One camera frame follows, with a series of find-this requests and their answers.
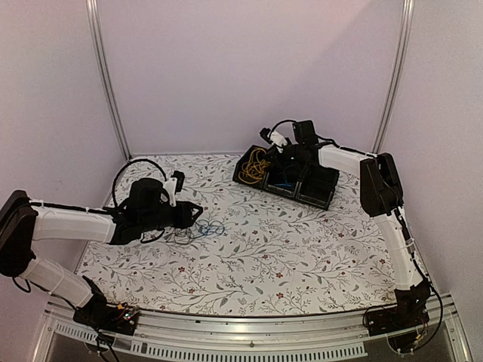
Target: patterned mat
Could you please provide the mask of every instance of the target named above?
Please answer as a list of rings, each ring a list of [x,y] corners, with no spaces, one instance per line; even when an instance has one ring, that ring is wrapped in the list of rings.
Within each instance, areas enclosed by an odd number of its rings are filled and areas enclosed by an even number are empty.
[[[358,180],[341,173],[329,211],[232,181],[240,155],[171,155],[151,159],[168,175],[186,174],[178,200],[204,207],[201,222],[218,234],[186,237],[167,229],[151,244],[91,242],[78,273],[112,302],[218,315],[320,314],[394,301],[386,245],[360,207]],[[134,164],[117,188],[119,200],[141,177],[160,177]],[[150,239],[153,235],[144,235]]]

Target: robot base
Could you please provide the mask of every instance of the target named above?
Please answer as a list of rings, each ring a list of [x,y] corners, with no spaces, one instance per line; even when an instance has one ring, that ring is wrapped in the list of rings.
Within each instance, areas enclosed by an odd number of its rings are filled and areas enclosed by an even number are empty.
[[[82,276],[91,286],[93,296],[82,308],[77,308],[73,320],[94,330],[108,330],[109,332],[134,335],[139,309],[125,303],[122,309],[108,305],[106,297],[99,287],[89,278]]]
[[[119,311],[116,307],[109,307],[106,306],[106,315],[113,315],[113,314],[119,314]],[[96,327],[99,330],[107,330],[109,332],[114,332],[114,333],[119,333],[119,334],[125,334],[127,336],[133,336],[134,331],[136,330],[136,325],[137,325],[137,319],[139,315],[136,314],[134,315],[129,321],[120,321],[117,323],[113,323],[112,321],[108,321],[107,319],[104,321],[98,321],[96,325],[92,325],[92,323],[88,323],[85,320],[85,316],[80,312],[76,311],[74,313],[74,318],[73,320],[76,323],[79,324],[84,324],[85,326],[88,327]]]
[[[404,321],[397,317],[396,308],[386,308],[379,311],[369,311],[365,316],[365,323],[368,327],[369,336],[379,336],[419,326],[429,322],[429,315],[426,309],[414,313],[412,317],[406,316]]]

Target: vertical metal pole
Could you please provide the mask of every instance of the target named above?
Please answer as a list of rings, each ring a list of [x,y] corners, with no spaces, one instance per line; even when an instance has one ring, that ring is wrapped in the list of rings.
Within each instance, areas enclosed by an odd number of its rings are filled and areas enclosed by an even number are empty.
[[[129,150],[128,141],[126,140],[124,128],[122,127],[121,117],[119,116],[118,105],[115,101],[114,89],[112,88],[111,77],[109,75],[103,37],[100,31],[97,0],[87,0],[87,7],[89,26],[91,27],[92,41],[94,43],[94,51],[96,53],[97,65],[99,66],[99,73],[104,88],[104,94],[106,95],[107,106],[111,115],[112,126],[114,127],[115,135],[118,139],[122,155],[127,161],[131,159],[131,152]]]
[[[394,108],[395,98],[398,93],[399,80],[402,74],[402,68],[405,62],[406,50],[408,49],[409,35],[411,33],[411,23],[413,20],[414,0],[405,0],[402,19],[401,30],[399,32],[398,48],[396,51],[394,69],[392,70],[391,83],[384,104],[383,116],[377,128],[377,135],[372,146],[373,153],[379,153],[383,147],[384,137],[386,136],[387,127]]]

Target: metal frame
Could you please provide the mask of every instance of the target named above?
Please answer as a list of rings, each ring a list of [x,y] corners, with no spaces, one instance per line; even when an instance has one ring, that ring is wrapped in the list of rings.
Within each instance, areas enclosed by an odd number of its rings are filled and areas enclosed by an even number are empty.
[[[402,68],[405,62],[406,50],[408,49],[409,35],[411,34],[411,23],[413,20],[414,0],[405,0],[402,19],[401,30],[399,32],[398,47],[395,56],[394,69],[392,70],[391,83],[384,103],[383,116],[377,128],[376,139],[372,146],[373,153],[380,153],[383,147],[384,138],[386,137],[387,127],[394,108],[395,98],[398,93],[399,81],[401,79]]]
[[[91,28],[91,35],[94,44],[94,51],[96,54],[97,65],[99,66],[99,73],[103,84],[106,101],[111,115],[112,125],[114,127],[115,135],[118,139],[119,147],[122,155],[126,161],[132,158],[132,153],[128,146],[128,141],[122,125],[121,116],[117,102],[115,100],[114,89],[109,75],[109,67],[106,61],[106,51],[104,48],[102,32],[100,28],[99,11],[97,7],[97,0],[86,0],[88,9],[89,25]],[[387,128],[392,115],[392,110],[395,104],[395,98],[398,91],[399,81],[402,74],[403,65],[405,62],[406,51],[408,49],[409,37],[411,34],[411,23],[413,19],[414,0],[405,0],[403,4],[401,30],[399,32],[398,46],[395,56],[394,68],[392,70],[391,82],[389,84],[386,101],[382,118],[377,128],[376,138],[372,147],[373,153],[380,153],[382,149],[384,138],[386,137]]]
[[[443,327],[452,337],[456,361],[471,361],[468,345],[453,299],[448,293],[441,296],[445,307]],[[439,303],[433,296],[427,302],[430,324],[438,323]],[[258,362],[290,360],[345,360],[341,351],[357,351],[365,355],[364,342],[386,338],[388,335],[368,335],[361,322],[365,311],[348,311],[279,318],[224,318],[200,315],[173,314],[160,311],[140,313],[134,336],[113,335],[116,351],[137,354],[160,360],[229,360]],[[95,332],[72,321],[72,309],[61,299],[53,298],[45,310],[45,326],[35,351],[34,362],[45,362],[48,346],[54,333],[94,344]],[[318,353],[334,353],[326,359],[315,359]]]
[[[121,148],[122,156],[126,161],[131,159],[131,151],[129,150],[126,134],[122,126],[121,117],[119,115],[118,105],[115,101],[114,89],[112,87],[109,68],[106,61],[106,51],[104,49],[102,32],[100,31],[99,11],[97,9],[97,0],[86,0],[88,8],[89,26],[91,28],[92,42],[94,43],[94,51],[96,54],[97,65],[99,66],[100,79],[103,84],[104,94],[106,95],[109,114],[111,115],[112,126]]]

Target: white wall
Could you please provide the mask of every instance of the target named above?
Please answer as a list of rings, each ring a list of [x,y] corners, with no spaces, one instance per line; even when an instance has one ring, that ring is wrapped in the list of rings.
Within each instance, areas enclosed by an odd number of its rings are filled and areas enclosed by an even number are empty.
[[[483,360],[483,5],[416,2],[384,149],[429,270]]]
[[[112,130],[85,2],[0,3],[0,204],[33,198],[99,207],[122,157]],[[38,245],[73,267],[81,242]],[[46,294],[0,277],[0,360],[27,361]]]
[[[369,150],[402,3],[100,1],[131,151],[245,151],[285,118],[311,118],[319,133]]]

